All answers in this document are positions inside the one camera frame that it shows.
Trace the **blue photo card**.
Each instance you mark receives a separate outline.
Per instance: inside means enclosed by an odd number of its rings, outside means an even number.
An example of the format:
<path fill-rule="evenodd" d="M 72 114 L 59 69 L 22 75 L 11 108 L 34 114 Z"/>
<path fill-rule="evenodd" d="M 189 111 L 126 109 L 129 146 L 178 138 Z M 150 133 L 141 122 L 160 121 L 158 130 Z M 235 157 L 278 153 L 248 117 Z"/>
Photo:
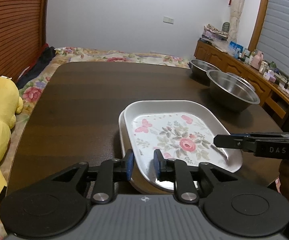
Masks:
<path fill-rule="evenodd" d="M 243 48 L 244 47 L 242 45 L 237 44 L 234 41 L 231 41 L 228 45 L 228 54 L 237 59 L 240 53 L 243 52 Z"/>

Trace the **floral bed blanket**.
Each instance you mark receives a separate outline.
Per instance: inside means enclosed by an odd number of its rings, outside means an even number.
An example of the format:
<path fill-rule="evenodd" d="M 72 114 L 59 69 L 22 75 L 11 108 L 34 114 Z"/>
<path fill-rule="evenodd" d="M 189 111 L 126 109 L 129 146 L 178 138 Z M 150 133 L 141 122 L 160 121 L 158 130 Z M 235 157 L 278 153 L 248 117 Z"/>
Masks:
<path fill-rule="evenodd" d="M 80 161 L 122 155 L 118 117 L 139 100 L 188 100 L 196 83 L 187 61 L 117 50 L 60 48 L 20 90 L 24 107 L 1 165 L 7 193 Z"/>

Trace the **wooden slatted headboard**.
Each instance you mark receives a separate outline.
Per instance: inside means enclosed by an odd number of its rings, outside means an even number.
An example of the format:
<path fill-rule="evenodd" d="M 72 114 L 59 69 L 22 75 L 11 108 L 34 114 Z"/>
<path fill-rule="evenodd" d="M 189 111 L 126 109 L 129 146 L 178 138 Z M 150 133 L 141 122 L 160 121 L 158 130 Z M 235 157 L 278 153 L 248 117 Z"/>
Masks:
<path fill-rule="evenodd" d="M 0 0 L 0 76 L 17 81 L 46 46 L 47 0 Z"/>

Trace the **wooden sideboard cabinet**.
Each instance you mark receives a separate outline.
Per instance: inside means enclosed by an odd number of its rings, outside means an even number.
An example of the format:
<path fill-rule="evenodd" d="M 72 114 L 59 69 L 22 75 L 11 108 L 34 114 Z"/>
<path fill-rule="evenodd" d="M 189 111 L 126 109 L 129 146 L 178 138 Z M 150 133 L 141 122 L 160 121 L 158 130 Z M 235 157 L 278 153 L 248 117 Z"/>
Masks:
<path fill-rule="evenodd" d="M 194 56 L 213 64 L 223 72 L 244 78 L 255 88 L 260 98 L 260 106 L 271 108 L 282 120 L 289 118 L 289 95 L 277 84 L 265 80 L 253 67 L 202 41 L 197 42 Z"/>

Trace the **white wall switch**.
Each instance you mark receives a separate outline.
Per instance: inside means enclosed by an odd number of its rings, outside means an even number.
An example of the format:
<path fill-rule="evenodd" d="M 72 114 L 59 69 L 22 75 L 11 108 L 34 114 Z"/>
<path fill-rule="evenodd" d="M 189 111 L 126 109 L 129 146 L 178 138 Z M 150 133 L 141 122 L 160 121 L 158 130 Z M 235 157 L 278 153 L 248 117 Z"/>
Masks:
<path fill-rule="evenodd" d="M 163 17 L 163 22 L 167 23 L 167 24 L 174 24 L 174 19 L 170 18 L 170 17 L 167 17 L 167 16 L 164 16 Z"/>

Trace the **stack of folded fabrics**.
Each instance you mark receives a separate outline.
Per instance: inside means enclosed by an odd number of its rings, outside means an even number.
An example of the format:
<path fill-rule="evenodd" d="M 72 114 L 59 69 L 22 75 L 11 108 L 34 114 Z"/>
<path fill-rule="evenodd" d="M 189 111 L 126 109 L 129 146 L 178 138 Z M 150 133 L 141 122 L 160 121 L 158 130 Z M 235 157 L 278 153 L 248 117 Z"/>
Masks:
<path fill-rule="evenodd" d="M 203 35 L 212 40 L 217 39 L 226 41 L 228 39 L 229 33 L 221 31 L 215 28 L 213 25 L 207 24 L 204 26 Z"/>

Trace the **beige curtain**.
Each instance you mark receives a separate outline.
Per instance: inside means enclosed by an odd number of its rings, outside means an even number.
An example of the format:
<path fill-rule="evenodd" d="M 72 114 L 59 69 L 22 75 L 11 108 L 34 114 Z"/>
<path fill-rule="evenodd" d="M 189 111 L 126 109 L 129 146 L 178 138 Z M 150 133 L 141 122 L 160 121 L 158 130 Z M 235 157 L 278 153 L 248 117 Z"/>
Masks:
<path fill-rule="evenodd" d="M 238 27 L 245 0 L 231 0 L 229 41 L 237 42 Z"/>

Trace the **large steel bowl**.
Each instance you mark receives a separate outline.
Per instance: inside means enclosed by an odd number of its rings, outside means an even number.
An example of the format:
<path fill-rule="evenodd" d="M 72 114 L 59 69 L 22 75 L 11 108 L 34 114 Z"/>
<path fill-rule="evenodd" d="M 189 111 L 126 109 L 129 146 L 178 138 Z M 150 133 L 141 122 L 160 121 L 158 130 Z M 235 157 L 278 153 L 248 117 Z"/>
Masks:
<path fill-rule="evenodd" d="M 206 75 L 210 80 L 210 95 L 223 106 L 242 112 L 260 104 L 256 92 L 236 77 L 219 70 L 208 70 Z"/>

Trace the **large floral white tray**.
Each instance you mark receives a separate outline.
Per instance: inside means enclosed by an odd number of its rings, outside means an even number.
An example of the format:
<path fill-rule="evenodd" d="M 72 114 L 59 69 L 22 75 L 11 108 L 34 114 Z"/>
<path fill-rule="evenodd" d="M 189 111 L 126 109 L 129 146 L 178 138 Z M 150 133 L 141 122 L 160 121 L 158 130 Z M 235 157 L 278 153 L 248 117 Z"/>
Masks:
<path fill-rule="evenodd" d="M 243 164 L 240 150 L 214 145 L 216 135 L 229 132 L 210 110 L 196 102 L 133 102 L 121 112 L 118 123 L 123 152 L 131 149 L 135 156 L 131 183 L 143 193 L 161 194 L 174 189 L 173 183 L 157 180 L 154 150 L 160 150 L 166 159 L 180 159 L 189 166 L 207 161 L 232 173 Z"/>

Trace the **dark clothing on bed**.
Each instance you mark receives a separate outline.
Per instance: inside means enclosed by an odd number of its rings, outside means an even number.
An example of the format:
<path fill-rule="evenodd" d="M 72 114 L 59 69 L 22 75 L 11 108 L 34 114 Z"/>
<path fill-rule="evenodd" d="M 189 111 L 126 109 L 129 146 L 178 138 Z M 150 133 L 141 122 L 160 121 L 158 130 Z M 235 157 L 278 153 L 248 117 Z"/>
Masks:
<path fill-rule="evenodd" d="M 56 50 L 54 47 L 50 47 L 45 44 L 42 47 L 40 55 L 33 60 L 33 62 L 27 67 L 23 73 L 19 76 L 16 86 L 21 89 L 26 83 L 32 79 L 38 77 L 41 72 L 47 67 L 51 60 L 55 57 Z"/>

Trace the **pink bottle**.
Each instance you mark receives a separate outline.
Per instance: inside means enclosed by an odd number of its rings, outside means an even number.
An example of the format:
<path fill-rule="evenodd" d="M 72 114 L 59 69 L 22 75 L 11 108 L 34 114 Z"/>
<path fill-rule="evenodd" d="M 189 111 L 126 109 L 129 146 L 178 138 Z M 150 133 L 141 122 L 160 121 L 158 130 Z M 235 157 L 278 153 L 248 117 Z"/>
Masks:
<path fill-rule="evenodd" d="M 255 56 L 253 57 L 253 60 L 251 61 L 251 66 L 256 70 L 259 70 L 262 61 L 263 61 L 263 53 L 262 51 L 259 50 L 257 54 L 255 54 Z"/>

